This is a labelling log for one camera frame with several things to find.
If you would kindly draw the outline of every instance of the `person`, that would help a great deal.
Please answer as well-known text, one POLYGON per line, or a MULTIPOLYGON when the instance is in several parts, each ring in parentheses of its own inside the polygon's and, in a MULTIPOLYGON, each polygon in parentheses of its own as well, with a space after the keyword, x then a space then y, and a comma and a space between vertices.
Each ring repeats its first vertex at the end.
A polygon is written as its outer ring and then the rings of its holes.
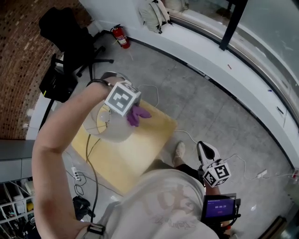
MULTIPOLYGON (((116 77, 106 79, 112 85, 119 80, 116 77)), ((99 238, 88 232, 90 223, 76 220, 62 153, 88 113, 109 92, 108 86, 91 83, 54 112, 37 136, 32 157, 34 211, 43 239, 99 238)), ((105 226, 103 238, 218 238, 200 221, 205 190, 197 171, 184 163, 184 153, 185 145, 179 142, 174 168, 155 160, 121 202, 108 206, 99 222, 105 226)), ((206 185, 207 195, 219 193, 218 188, 206 185)))

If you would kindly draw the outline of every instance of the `white cable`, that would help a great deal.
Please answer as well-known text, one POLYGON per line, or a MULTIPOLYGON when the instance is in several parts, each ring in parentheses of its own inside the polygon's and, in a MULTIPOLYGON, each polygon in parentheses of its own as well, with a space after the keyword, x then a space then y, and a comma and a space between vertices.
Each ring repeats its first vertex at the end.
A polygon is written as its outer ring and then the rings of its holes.
POLYGON ((263 179, 270 179, 273 177, 282 177, 282 176, 287 176, 287 175, 294 175, 294 174, 282 174, 282 175, 274 175, 274 176, 270 176, 270 177, 262 177, 263 179))
POLYGON ((247 177, 245 176, 245 173, 246 173, 246 161, 243 160, 239 155, 237 155, 237 154, 233 154, 232 156, 230 156, 229 158, 227 158, 227 159, 225 159, 225 160, 223 160, 223 161, 225 162, 226 160, 229 160, 229 159, 231 159, 231 158, 234 157, 234 156, 237 156, 239 159, 241 159, 241 160, 244 162, 244 178, 246 178, 246 179, 248 179, 248 180, 256 180, 256 179, 257 179, 257 176, 254 177, 254 178, 247 178, 247 177))
POLYGON ((94 175, 91 175, 91 174, 87 173, 86 171, 83 171, 83 170, 77 170, 77 171, 82 172, 82 173, 86 173, 87 175, 94 177, 94 175))
POLYGON ((74 163, 73 163, 73 159, 72 159, 71 155, 66 151, 64 151, 64 152, 69 155, 70 159, 68 158, 68 160, 71 162, 72 166, 74 167, 74 163))
MULTIPOLYGON (((153 86, 153 87, 155 87, 155 88, 157 89, 157 99, 158 99, 158 103, 157 103, 156 106, 155 106, 155 107, 157 107, 157 105, 159 104, 159 92, 158 92, 158 88, 157 88, 155 85, 152 85, 152 84, 141 84, 140 86, 153 86)), ((178 129, 175 129, 175 131, 178 131, 178 132, 184 132, 184 133, 188 134, 189 137, 190 137, 190 139, 191 139, 195 144, 197 144, 197 142, 191 137, 191 135, 190 135, 187 131, 185 131, 185 130, 178 130, 178 129)), ((256 180, 256 179, 258 179, 257 176, 256 176, 255 178, 247 178, 247 177, 245 176, 245 173, 246 173, 246 161, 243 160, 238 154, 233 154, 232 156, 230 156, 229 158, 225 159, 224 161, 229 160, 229 159, 232 158, 233 156, 237 156, 240 160, 242 160, 242 161, 244 162, 244 178, 246 178, 246 179, 248 179, 248 180, 256 180)), ((281 177, 281 176, 287 176, 287 175, 293 175, 293 174, 274 175, 274 176, 270 176, 270 177, 261 177, 261 178, 262 178, 262 179, 270 179, 270 178, 273 178, 273 177, 281 177)))
MULTIPOLYGON (((232 156, 230 156, 229 158, 227 158, 227 159, 225 159, 225 160, 223 160, 223 161, 225 162, 226 160, 229 160, 230 158, 232 158, 232 157, 234 157, 234 156, 237 156, 239 159, 241 159, 241 160, 244 162, 244 178, 249 179, 249 180, 255 180, 255 179, 258 179, 257 176, 256 176, 255 178, 247 178, 247 177, 245 176, 245 172, 246 172, 246 161, 243 160, 239 155, 237 155, 237 154, 233 154, 232 156)), ((293 175, 293 174, 282 174, 282 175, 274 175, 274 176, 270 176, 270 177, 261 177, 261 179, 270 179, 270 178, 273 178, 273 177, 282 177, 282 176, 287 176, 287 175, 293 175)))
POLYGON ((15 186, 18 186, 21 190, 23 190, 24 192, 26 192, 29 196, 31 196, 30 193, 28 193, 27 191, 25 191, 22 187, 20 187, 19 185, 17 185, 16 183, 13 183, 12 181, 9 181, 10 183, 14 184, 15 186))
POLYGON ((194 143, 196 143, 197 144, 197 142, 191 137, 191 135, 187 132, 187 131, 185 131, 185 130, 178 130, 178 129, 175 129, 174 131, 178 131, 178 132, 184 132, 184 133, 186 133, 186 134, 188 134, 189 135, 189 137, 190 137, 190 139, 194 142, 194 143))
POLYGON ((156 87, 155 85, 152 85, 152 84, 141 84, 140 86, 152 86, 152 87, 155 87, 157 89, 157 99, 158 99, 158 103, 156 104, 155 107, 158 106, 160 100, 159 100, 159 91, 158 91, 158 87, 156 87))

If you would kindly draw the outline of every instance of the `foot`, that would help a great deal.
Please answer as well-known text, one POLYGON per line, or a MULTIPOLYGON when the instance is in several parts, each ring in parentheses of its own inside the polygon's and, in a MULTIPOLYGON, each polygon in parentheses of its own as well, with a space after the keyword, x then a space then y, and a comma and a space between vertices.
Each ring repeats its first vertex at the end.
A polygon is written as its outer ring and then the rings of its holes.
POLYGON ((182 158, 184 157, 185 151, 186 151, 185 143, 180 141, 177 144, 175 156, 172 160, 175 168, 181 164, 184 164, 184 161, 182 160, 182 158))

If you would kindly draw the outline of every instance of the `purple object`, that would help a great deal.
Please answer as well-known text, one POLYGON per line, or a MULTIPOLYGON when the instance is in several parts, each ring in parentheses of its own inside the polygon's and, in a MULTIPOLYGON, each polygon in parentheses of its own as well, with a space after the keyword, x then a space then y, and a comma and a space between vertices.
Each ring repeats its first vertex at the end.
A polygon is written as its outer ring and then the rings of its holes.
POLYGON ((127 119, 131 126, 139 126, 139 116, 144 119, 151 117, 150 113, 139 106, 133 106, 127 115, 127 119))

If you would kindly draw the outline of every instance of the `red fire extinguisher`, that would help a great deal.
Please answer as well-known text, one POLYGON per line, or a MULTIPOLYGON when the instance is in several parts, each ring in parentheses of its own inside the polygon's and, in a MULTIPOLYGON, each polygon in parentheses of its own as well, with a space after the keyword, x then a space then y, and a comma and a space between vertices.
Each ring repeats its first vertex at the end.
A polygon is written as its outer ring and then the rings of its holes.
POLYGON ((120 24, 116 25, 115 27, 111 28, 110 30, 117 40, 117 42, 120 44, 121 47, 124 49, 127 49, 130 47, 130 42, 128 41, 126 35, 124 34, 122 27, 120 24))

